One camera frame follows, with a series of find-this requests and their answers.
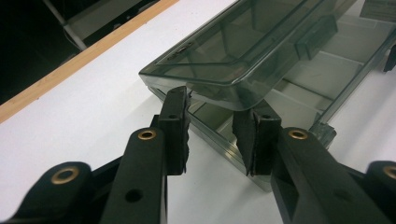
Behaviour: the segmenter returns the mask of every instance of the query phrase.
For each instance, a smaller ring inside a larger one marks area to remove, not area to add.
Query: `dark background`
[[[98,0],[51,0],[68,20]],[[143,0],[84,39],[89,46],[134,17]],[[0,104],[79,54],[41,0],[0,1]]]

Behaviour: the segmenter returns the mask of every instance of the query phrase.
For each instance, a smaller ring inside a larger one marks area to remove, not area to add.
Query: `clear plastic case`
[[[395,23],[359,17],[364,1],[238,1],[146,66],[140,76],[160,98],[192,90],[192,123],[245,172],[232,134],[233,111],[261,100],[283,127],[330,142],[326,122],[383,59]],[[267,177],[255,177],[268,189]]]

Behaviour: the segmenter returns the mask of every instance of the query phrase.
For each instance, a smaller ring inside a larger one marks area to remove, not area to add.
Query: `wooden table edge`
[[[112,46],[120,42],[124,37],[137,30],[139,27],[150,21],[178,0],[161,0],[152,7],[143,11],[130,21],[123,24],[119,29],[105,36],[89,48],[82,51],[79,55],[53,70],[45,77],[38,80],[32,86],[28,87],[18,95],[0,105],[0,123],[14,116],[16,113],[24,109],[40,96],[50,91],[52,88],[72,76],[81,67],[91,62],[100,54],[110,49]]]

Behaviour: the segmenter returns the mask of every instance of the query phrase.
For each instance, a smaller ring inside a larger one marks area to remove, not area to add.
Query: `white table surface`
[[[0,124],[0,220],[50,167],[96,169],[119,157],[162,106],[139,70],[232,2],[180,0]],[[365,171],[370,161],[396,161],[395,86],[395,72],[373,71],[333,117],[330,152],[341,163]],[[169,177],[169,223],[281,223],[272,193],[190,137],[188,172]]]

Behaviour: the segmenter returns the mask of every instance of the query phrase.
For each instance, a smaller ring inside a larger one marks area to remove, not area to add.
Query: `brass insert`
[[[384,167],[384,173],[390,178],[396,179],[396,166],[386,166]]]
[[[79,169],[76,166],[64,167],[56,172],[50,181],[54,185],[62,185],[74,180],[78,176],[78,173]]]
[[[300,130],[291,130],[289,132],[290,137],[295,138],[295,139],[300,139],[300,140],[305,140],[308,138],[308,134],[305,132],[302,132]]]
[[[157,136],[155,131],[153,131],[153,130],[145,130],[145,131],[139,133],[139,135],[137,137],[139,139],[141,139],[141,140],[150,140],[150,139],[155,138],[155,136]]]

